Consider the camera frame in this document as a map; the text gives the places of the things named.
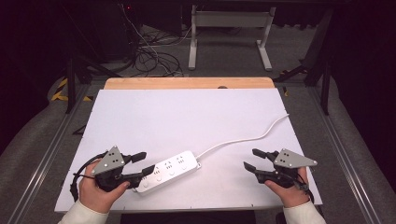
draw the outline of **metal frame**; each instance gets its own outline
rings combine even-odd
[[[349,186],[356,198],[356,201],[359,204],[359,207],[361,208],[361,212],[363,213],[364,218],[366,219],[367,223],[382,223],[380,217],[378,216],[378,213],[375,211],[374,205],[372,204],[366,192],[366,189],[361,183],[361,178],[356,172],[355,167],[353,166],[352,161],[347,154],[347,150],[345,149],[340,137],[337,134],[337,131],[332,124],[332,119],[327,116],[321,109],[322,102],[320,101],[320,96],[315,90],[315,87],[308,87],[308,92],[314,100],[314,103],[326,127],[326,131],[329,134],[333,152],[337,157],[341,168],[344,171],[346,180],[349,183]]]
[[[265,44],[270,33],[271,24],[275,16],[275,7],[269,12],[221,12],[221,11],[196,11],[196,6],[191,10],[191,44],[189,69],[194,70],[198,40],[196,28],[200,27],[264,27],[262,39],[257,40],[257,48],[262,56],[265,71],[272,71]]]
[[[44,154],[41,162],[38,164],[37,168],[33,172],[32,178],[29,181],[26,190],[21,196],[20,201],[18,202],[14,212],[9,218],[7,224],[18,224],[22,223],[23,219],[28,212],[35,196],[37,195],[44,179],[46,178],[47,172],[52,165],[52,162],[55,160],[56,154],[59,151],[62,141],[64,140],[64,135],[66,133],[66,129],[69,127],[71,120],[76,115],[79,104],[84,99],[88,91],[89,85],[83,85],[81,89],[79,89],[77,94],[76,106],[73,106],[69,113],[64,115],[64,119],[60,124],[56,134],[52,138],[49,147],[47,148],[46,153]]]

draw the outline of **white cable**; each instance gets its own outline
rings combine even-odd
[[[265,135],[267,135],[267,134],[271,131],[271,129],[274,127],[274,125],[275,125],[278,121],[280,121],[281,119],[287,117],[288,115],[289,115],[289,114],[286,114],[286,115],[280,117],[279,119],[276,119],[276,120],[271,124],[271,126],[270,126],[270,128],[267,130],[267,132],[265,132],[265,133],[264,133],[262,136],[260,136],[260,137],[256,137],[256,138],[247,138],[247,139],[240,139],[240,140],[233,140],[233,141],[230,141],[230,142],[220,143],[220,144],[215,145],[215,146],[213,146],[212,148],[206,150],[206,151],[203,152],[201,155],[195,157],[195,159],[198,160],[198,159],[201,158],[204,154],[206,154],[207,152],[213,150],[213,149],[216,148],[216,147],[221,147],[221,146],[228,145],[228,144],[232,144],[232,143],[247,142],[247,141],[255,141],[255,140],[262,139],[262,138],[265,137]]]
[[[158,64],[158,53],[157,53],[157,51],[155,51],[155,49],[154,49],[154,48],[146,41],[146,39],[137,31],[136,27],[134,26],[134,23],[131,22],[131,21],[128,19],[128,16],[126,15],[125,10],[124,10],[124,8],[123,8],[123,4],[119,4],[119,6],[120,6],[121,11],[122,11],[123,14],[124,14],[125,19],[132,25],[132,27],[134,27],[134,30],[135,30],[136,33],[140,36],[140,38],[146,43],[146,45],[147,45],[149,48],[151,48],[152,51],[154,51],[155,56],[156,56],[156,57],[155,57],[155,59],[156,59],[156,64]]]

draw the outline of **wire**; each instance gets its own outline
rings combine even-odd
[[[271,129],[274,127],[274,125],[275,125],[278,121],[280,121],[281,119],[287,117],[288,115],[289,115],[289,114],[286,114],[286,115],[280,117],[279,119],[276,119],[276,120],[271,124],[271,126],[270,126],[270,128],[267,130],[267,132],[265,132],[263,135],[261,135],[261,136],[259,136],[259,137],[256,137],[256,138],[247,138],[247,139],[240,139],[240,140],[233,140],[233,141],[230,141],[230,142],[220,143],[220,144],[215,145],[215,146],[211,147],[210,149],[206,150],[206,151],[203,152],[201,155],[195,157],[195,159],[198,160],[199,158],[201,158],[202,156],[204,156],[204,154],[206,154],[207,152],[209,152],[209,151],[211,151],[211,150],[213,150],[213,149],[215,149],[215,148],[217,148],[217,147],[221,147],[221,146],[229,145],[229,144],[233,144],[233,143],[240,143],[240,142],[247,142],[247,141],[255,141],[255,140],[262,139],[262,138],[265,137],[265,135],[267,135],[267,134],[271,131]]]
[[[305,183],[305,181],[303,180],[303,177],[298,174],[298,176],[300,177],[300,179],[302,181],[299,181],[298,179],[296,179],[295,181],[297,181],[297,183],[300,185],[300,187],[307,187],[307,189],[303,189],[303,191],[305,192],[305,194],[308,194],[309,198],[311,199],[312,203],[315,203],[315,197],[314,194],[312,193],[312,191],[309,189],[308,184]]]
[[[153,43],[158,43],[158,42],[163,42],[163,41],[166,41],[166,40],[170,40],[170,39],[175,39],[175,40],[179,40],[177,43],[168,43],[168,44],[163,44],[163,45],[151,45],[151,47],[152,48],[156,48],[156,47],[165,47],[165,46],[175,46],[175,45],[178,45],[178,44],[180,44],[181,42],[183,42],[183,40],[185,40],[185,39],[188,39],[187,38],[187,35],[190,33],[190,30],[191,30],[191,27],[190,27],[190,29],[187,31],[187,33],[183,36],[183,38],[179,38],[179,37],[177,37],[177,38],[166,38],[166,39],[159,39],[159,40],[157,40],[157,41],[155,41],[155,42],[153,42]]]
[[[81,176],[81,172],[85,169],[85,167],[87,167],[93,161],[96,161],[97,159],[103,158],[106,154],[107,154],[107,152],[99,154],[99,155],[96,155],[92,159],[90,159],[87,162],[85,162],[85,164],[82,165],[81,168],[79,168],[79,170],[76,173],[73,174],[75,177],[73,178],[73,182],[70,185],[70,192],[72,193],[72,196],[73,196],[73,199],[74,199],[75,202],[78,200],[77,181],[78,181],[78,178]]]
[[[184,77],[183,71],[180,66],[180,62],[176,57],[167,53],[158,52],[152,46],[152,43],[155,43],[156,41],[160,41],[161,39],[168,37],[170,35],[162,32],[158,32],[156,35],[151,35],[152,32],[141,35],[140,32],[138,32],[134,24],[129,20],[128,16],[126,15],[123,5],[119,4],[119,7],[127,23],[134,28],[134,31],[140,36],[140,39],[143,40],[143,42],[146,45],[146,46],[139,46],[137,48],[136,60],[133,67],[139,73],[131,75],[130,77],[137,77],[141,75],[145,75],[145,77],[147,77],[149,75],[149,72],[155,70],[157,67],[161,67],[164,70],[164,73],[160,77],[170,77],[170,76],[174,77],[175,75],[177,76],[182,75]],[[175,65],[176,69],[172,69],[171,64]]]
[[[155,30],[155,31],[151,31],[148,33],[144,33],[144,34],[142,34],[142,36],[145,37],[146,40],[150,44],[154,44],[157,42],[163,42],[163,41],[169,40],[169,39],[175,39],[174,41],[168,43],[168,44],[172,44],[180,39],[180,37],[177,35],[171,35],[167,32],[161,31],[161,30]]]
[[[122,65],[121,67],[118,68],[107,68],[107,70],[113,72],[113,73],[119,73],[122,72],[124,70],[126,70],[127,68],[131,67],[134,64],[134,60],[130,60],[128,63],[126,63],[125,65]],[[102,75],[102,73],[98,70],[96,70],[93,67],[88,67],[88,70],[91,72],[91,74],[96,75],[96,76],[100,76]]]
[[[75,20],[73,19],[73,17],[70,15],[69,11],[67,10],[67,8],[61,4],[62,9],[64,10],[64,12],[67,14],[67,17],[70,19],[71,22],[73,22],[73,25],[76,27],[77,31],[79,32],[79,34],[81,35],[81,37],[84,39],[84,41],[90,46],[92,52],[95,54],[95,56],[101,60],[101,61],[105,61],[96,51],[96,49],[93,47],[92,43],[88,40],[87,36],[84,35],[84,33],[81,31],[81,29],[78,27],[77,23],[75,22]]]

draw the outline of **white sleeve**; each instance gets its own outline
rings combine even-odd
[[[107,217],[108,214],[95,212],[78,200],[58,224],[105,224]]]
[[[323,216],[311,201],[292,208],[283,208],[288,224],[325,224]]]

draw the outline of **white power strip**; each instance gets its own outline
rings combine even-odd
[[[199,168],[201,168],[201,164],[195,159],[192,152],[184,151],[155,164],[154,172],[143,177],[139,187],[133,191],[142,194],[152,192]]]

